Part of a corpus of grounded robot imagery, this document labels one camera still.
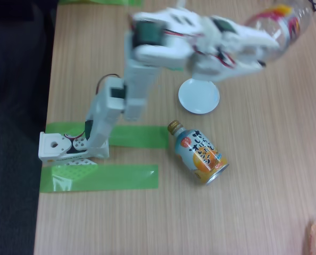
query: can lid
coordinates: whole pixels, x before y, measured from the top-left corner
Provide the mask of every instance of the can lid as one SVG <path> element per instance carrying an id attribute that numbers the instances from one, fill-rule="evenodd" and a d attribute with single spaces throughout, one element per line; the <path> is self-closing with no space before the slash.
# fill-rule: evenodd
<path id="1" fill-rule="evenodd" d="M 208 182 L 206 183 L 206 185 L 208 185 L 209 183 L 211 183 L 213 180 L 215 180 L 218 176 L 221 175 L 221 173 L 229 166 L 229 164 L 226 164 L 224 167 L 222 167 L 222 169 L 220 169 L 219 171 L 217 171 L 213 176 L 211 176 L 211 178 L 208 180 Z"/>
<path id="2" fill-rule="evenodd" d="M 177 130 L 179 130 L 179 129 L 182 128 L 182 127 L 183 127 L 183 125 L 180 124 L 179 121 L 174 120 L 174 121 L 172 121 L 172 122 L 169 124 L 168 130 L 169 130 L 169 132 L 170 132 L 172 135 L 174 135 L 174 133 L 176 133 Z"/>

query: white plate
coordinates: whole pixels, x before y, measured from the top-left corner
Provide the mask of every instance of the white plate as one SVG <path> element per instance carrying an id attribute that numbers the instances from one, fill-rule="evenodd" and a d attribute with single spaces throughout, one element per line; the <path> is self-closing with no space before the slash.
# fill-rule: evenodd
<path id="1" fill-rule="evenodd" d="M 180 86 L 178 98 L 189 112 L 205 114 L 216 108 L 220 101 L 220 92 L 211 81 L 189 79 Z"/>

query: screw hole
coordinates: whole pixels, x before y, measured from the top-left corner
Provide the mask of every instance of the screw hole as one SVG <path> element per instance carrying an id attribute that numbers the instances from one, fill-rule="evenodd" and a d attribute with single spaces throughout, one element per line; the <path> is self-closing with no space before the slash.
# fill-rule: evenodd
<path id="1" fill-rule="evenodd" d="M 191 23 L 191 21 L 187 18 L 187 17 L 184 17 L 184 19 L 185 19 L 185 21 L 190 25 L 190 26 L 194 26 L 192 23 Z"/>
<path id="2" fill-rule="evenodd" d="M 180 20 L 177 16 L 171 15 L 171 17 L 172 17 L 175 21 L 177 21 L 179 24 L 182 24 L 182 23 L 181 23 L 181 20 Z"/>
<path id="3" fill-rule="evenodd" d="M 52 143 L 51 143 L 51 147 L 52 147 L 52 148 L 55 148 L 56 146 L 57 146 L 57 142 L 52 142 Z"/>

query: clear plastic bottle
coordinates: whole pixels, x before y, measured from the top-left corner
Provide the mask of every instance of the clear plastic bottle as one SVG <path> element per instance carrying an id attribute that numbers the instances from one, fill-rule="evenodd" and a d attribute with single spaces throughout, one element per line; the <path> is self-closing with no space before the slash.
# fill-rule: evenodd
<path id="1" fill-rule="evenodd" d="M 260 61 L 281 57 L 308 28 L 312 5 L 308 0 L 277 0 L 275 5 L 251 17 L 246 26 L 267 32 L 280 45 L 277 50 L 259 49 Z"/>

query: green tape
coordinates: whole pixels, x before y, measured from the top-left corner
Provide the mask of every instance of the green tape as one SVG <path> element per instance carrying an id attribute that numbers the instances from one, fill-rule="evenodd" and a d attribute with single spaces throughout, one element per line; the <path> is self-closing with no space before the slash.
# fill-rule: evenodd
<path id="1" fill-rule="evenodd" d="M 40 192 L 157 189 L 157 165 L 43 167 Z"/>
<path id="2" fill-rule="evenodd" d="M 79 135 L 85 129 L 82 122 L 47 124 L 46 133 Z M 166 126 L 115 126 L 109 138 L 112 146 L 168 149 L 169 132 Z"/>
<path id="3" fill-rule="evenodd" d="M 172 71 L 179 71 L 179 72 L 183 72 L 184 69 L 183 68 L 169 68 Z"/>
<path id="4" fill-rule="evenodd" d="M 59 4 L 77 4 L 77 3 L 96 3 L 96 4 L 116 4 L 116 5 L 129 5 L 141 6 L 142 0 L 60 0 Z"/>

